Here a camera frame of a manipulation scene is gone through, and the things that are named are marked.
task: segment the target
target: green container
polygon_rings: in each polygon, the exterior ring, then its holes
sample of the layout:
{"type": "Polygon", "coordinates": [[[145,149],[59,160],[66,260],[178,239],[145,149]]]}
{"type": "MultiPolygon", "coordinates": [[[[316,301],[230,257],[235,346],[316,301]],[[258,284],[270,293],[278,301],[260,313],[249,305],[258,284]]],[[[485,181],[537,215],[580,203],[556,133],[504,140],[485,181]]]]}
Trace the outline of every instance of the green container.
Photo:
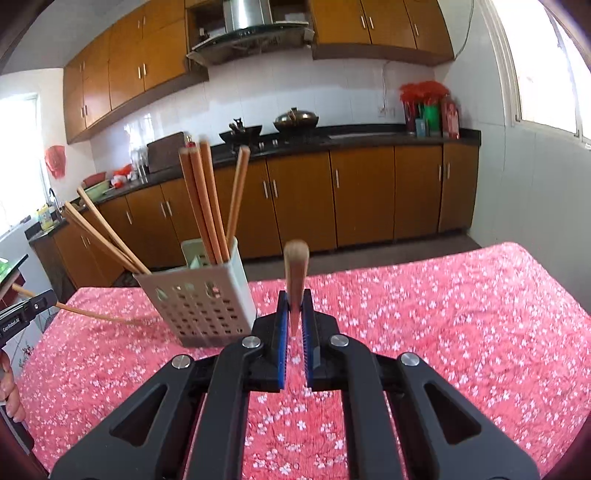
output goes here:
{"type": "Polygon", "coordinates": [[[441,110],[439,105],[425,105],[423,108],[423,118],[427,122],[427,131],[429,137],[440,137],[441,110]]]}

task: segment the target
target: upper cabinet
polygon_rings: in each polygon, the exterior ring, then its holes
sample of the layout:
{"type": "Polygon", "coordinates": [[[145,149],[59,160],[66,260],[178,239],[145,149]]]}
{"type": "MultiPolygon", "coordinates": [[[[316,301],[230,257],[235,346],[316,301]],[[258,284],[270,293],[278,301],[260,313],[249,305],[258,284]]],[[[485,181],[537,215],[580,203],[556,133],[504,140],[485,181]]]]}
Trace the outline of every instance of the upper cabinet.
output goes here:
{"type": "Polygon", "coordinates": [[[310,0],[314,58],[367,57],[437,65],[453,59],[437,0],[310,0]]]}

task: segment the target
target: window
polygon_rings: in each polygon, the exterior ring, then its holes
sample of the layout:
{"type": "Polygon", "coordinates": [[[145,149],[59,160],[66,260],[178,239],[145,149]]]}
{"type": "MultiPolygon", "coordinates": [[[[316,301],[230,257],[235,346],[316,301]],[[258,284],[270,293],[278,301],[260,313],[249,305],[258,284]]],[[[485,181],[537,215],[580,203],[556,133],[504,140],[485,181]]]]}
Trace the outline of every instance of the window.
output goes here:
{"type": "Polygon", "coordinates": [[[0,100],[0,235],[46,200],[37,96],[0,100]]]}
{"type": "Polygon", "coordinates": [[[591,72],[572,39],[539,0],[492,3],[517,77],[517,120],[591,137],[591,72]]]}

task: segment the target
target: window frame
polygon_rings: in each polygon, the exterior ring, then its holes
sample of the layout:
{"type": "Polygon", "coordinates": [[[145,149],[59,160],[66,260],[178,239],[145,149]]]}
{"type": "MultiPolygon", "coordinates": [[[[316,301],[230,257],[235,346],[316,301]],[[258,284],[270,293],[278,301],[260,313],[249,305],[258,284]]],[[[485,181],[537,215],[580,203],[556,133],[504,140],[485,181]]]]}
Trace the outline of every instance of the window frame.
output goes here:
{"type": "Polygon", "coordinates": [[[560,25],[565,33],[570,36],[568,29],[554,16],[547,6],[540,2],[542,7],[544,7],[548,18],[550,19],[550,24],[554,29],[560,49],[566,58],[570,83],[573,88],[574,95],[574,115],[577,128],[576,133],[572,133],[561,128],[552,127],[551,125],[544,125],[538,122],[523,119],[517,71],[515,70],[515,62],[511,53],[511,46],[509,45],[509,39],[507,37],[505,27],[503,26],[493,0],[480,0],[480,3],[485,17],[485,24],[491,34],[491,41],[495,51],[497,64],[499,66],[499,73],[501,74],[501,90],[503,94],[505,124],[512,127],[520,125],[535,132],[556,135],[561,138],[573,139],[577,144],[585,147],[585,149],[591,150],[591,138],[587,138],[583,135],[583,120],[580,111],[577,86],[576,82],[574,81],[573,68],[570,57],[566,50],[566,46],[564,44],[564,40],[560,34],[560,31],[558,30],[558,25],[560,25]]]}

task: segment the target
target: black countertop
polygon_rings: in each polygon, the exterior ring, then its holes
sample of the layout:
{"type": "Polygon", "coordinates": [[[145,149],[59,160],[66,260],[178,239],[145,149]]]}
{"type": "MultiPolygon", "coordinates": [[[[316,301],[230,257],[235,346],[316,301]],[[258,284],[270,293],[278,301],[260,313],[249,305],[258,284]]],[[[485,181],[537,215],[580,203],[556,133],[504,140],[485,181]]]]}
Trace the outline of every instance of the black countertop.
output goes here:
{"type": "MultiPolygon", "coordinates": [[[[280,134],[263,135],[260,146],[251,148],[251,162],[270,157],[317,153],[330,150],[350,148],[384,147],[390,145],[443,145],[445,143],[461,143],[480,146],[482,143],[480,131],[461,129],[460,140],[442,137],[416,137],[406,133],[404,124],[374,124],[374,125],[339,125],[335,127],[318,127],[313,134],[306,137],[285,138],[280,134]]],[[[229,145],[215,145],[212,147],[214,168],[223,168],[236,164],[236,153],[229,145]]],[[[108,202],[122,195],[159,185],[166,181],[183,177],[180,164],[147,175],[146,180],[134,180],[120,189],[113,189],[100,197],[95,203],[108,202]]],[[[47,231],[40,231],[40,227],[33,226],[27,231],[29,243],[55,233],[67,222],[65,220],[55,224],[47,231]]]]}

